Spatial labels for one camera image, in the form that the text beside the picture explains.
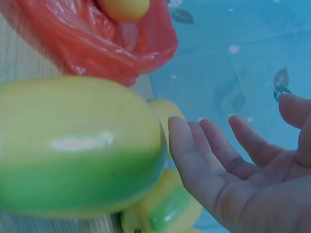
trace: palm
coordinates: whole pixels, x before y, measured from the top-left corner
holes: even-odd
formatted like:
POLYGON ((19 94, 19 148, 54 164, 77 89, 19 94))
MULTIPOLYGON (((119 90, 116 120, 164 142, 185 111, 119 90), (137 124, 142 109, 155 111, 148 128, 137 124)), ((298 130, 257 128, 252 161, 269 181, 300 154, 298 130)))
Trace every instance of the palm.
POLYGON ((229 230, 295 232, 297 226, 286 222, 293 219, 294 211, 288 210, 311 196, 305 185, 311 183, 311 101, 298 100, 287 96, 280 101, 283 118, 302 129, 298 151, 269 144, 240 117, 229 120, 254 164, 241 158, 213 122, 170 120, 171 153, 185 187, 229 230), (303 107, 300 115, 288 111, 297 107, 303 107))

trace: plastic bag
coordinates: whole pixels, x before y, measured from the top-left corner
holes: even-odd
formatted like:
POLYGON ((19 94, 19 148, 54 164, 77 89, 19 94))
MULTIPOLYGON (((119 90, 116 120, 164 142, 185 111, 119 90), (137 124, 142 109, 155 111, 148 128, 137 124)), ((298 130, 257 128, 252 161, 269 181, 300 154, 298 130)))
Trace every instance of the plastic bag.
POLYGON ((125 86, 174 55, 177 37, 167 0, 151 0, 137 23, 110 20, 93 0, 18 0, 42 38, 74 75, 125 86))

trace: yellow mango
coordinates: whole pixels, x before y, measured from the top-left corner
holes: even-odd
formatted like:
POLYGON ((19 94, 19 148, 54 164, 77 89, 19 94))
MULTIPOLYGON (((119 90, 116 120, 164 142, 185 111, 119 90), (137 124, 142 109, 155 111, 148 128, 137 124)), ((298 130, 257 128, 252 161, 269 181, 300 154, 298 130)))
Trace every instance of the yellow mango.
POLYGON ((150 0, 97 0, 104 12, 117 22, 135 22, 150 8, 150 0))
POLYGON ((123 210, 158 182, 166 140, 130 89, 56 77, 0 85, 0 207, 88 218, 123 210))
POLYGON ((121 214, 124 233, 182 233, 203 207, 184 188, 177 171, 165 169, 152 191, 121 214))
MULTIPOLYGON (((178 116, 184 120, 186 120, 183 113, 177 107, 176 104, 169 100, 148 100, 149 105, 154 110, 155 114, 159 118, 162 127, 164 129, 167 145, 169 145, 169 126, 168 126, 168 118, 170 115, 178 116)), ((171 152, 167 150, 167 158, 171 158, 171 152)))

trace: wooden table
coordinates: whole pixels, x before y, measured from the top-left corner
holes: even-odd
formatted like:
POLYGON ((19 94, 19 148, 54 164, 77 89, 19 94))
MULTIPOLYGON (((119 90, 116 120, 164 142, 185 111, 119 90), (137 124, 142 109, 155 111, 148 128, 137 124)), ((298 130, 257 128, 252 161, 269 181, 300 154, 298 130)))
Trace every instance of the wooden table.
MULTIPOLYGON (((0 0, 0 82, 52 77, 63 67, 37 39, 20 7, 11 0, 0 0)), ((152 98, 148 77, 141 77, 133 88, 152 98)), ((116 216, 77 221, 51 221, 16 216, 0 211, 0 233, 120 233, 116 216)))

